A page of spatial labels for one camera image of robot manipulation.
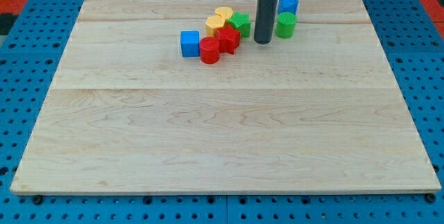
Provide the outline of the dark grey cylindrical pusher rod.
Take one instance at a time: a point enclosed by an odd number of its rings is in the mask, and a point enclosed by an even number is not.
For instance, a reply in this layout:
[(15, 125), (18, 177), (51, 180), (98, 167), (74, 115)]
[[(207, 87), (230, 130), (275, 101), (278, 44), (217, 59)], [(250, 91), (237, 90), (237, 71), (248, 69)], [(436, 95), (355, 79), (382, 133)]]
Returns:
[(257, 0), (254, 40), (268, 44), (272, 39), (278, 0)]

